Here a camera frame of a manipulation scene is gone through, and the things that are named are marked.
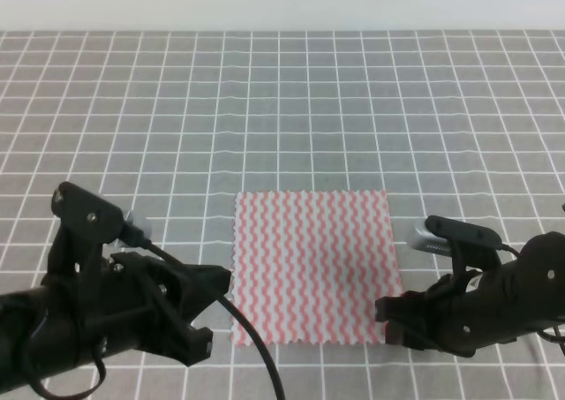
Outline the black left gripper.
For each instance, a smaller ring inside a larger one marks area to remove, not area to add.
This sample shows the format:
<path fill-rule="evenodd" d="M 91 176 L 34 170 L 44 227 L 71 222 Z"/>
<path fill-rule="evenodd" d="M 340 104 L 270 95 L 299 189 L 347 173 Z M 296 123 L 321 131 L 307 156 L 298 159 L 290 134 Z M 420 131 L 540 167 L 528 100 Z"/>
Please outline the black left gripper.
<path fill-rule="evenodd" d="M 42 287 L 53 292 L 44 334 L 69 337 L 76 360 L 138 350 L 185 366 L 211 356 L 213 331 L 192 323 L 224 295 L 231 272 L 216 265 L 175 268 L 137 253 L 93 257 L 80 271 L 49 268 Z"/>

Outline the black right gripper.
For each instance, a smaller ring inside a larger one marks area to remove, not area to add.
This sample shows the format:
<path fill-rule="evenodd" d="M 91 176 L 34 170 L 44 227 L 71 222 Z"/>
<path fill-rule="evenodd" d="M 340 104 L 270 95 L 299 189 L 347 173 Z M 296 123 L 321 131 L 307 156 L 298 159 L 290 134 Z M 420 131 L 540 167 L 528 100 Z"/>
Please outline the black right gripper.
<path fill-rule="evenodd" d="M 520 336 L 516 305 L 511 277 L 472 272 L 463 283 L 445 275 L 427 291 L 379 298 L 375 320 L 387 321 L 386 344 L 472 357 L 479 349 Z"/>

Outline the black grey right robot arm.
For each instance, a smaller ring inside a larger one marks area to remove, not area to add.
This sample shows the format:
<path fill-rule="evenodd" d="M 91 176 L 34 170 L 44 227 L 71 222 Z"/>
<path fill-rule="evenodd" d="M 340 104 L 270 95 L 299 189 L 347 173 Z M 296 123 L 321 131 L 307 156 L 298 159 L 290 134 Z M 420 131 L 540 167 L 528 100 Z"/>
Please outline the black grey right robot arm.
<path fill-rule="evenodd" d="M 379 298 L 375 308 L 386 343 L 463 358 L 557 327 L 564 322 L 564 236 L 538 235 L 513 261 L 443 275 L 425 291 Z"/>

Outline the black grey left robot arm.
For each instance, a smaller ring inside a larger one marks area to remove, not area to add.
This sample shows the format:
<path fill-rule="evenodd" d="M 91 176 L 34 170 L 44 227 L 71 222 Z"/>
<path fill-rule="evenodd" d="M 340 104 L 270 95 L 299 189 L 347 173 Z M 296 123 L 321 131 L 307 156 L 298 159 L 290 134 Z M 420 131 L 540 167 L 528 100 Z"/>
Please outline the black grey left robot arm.
<path fill-rule="evenodd" d="M 197 275 L 225 294 L 231 273 L 215 265 L 176 269 L 138 253 L 101 262 L 94 301 L 82 306 L 76 276 L 1 297 L 1 390 L 22 386 L 45 394 L 41 380 L 125 351 L 143 351 L 192 366 L 211 355 L 213 332 L 194 328 L 214 298 L 193 284 Z"/>

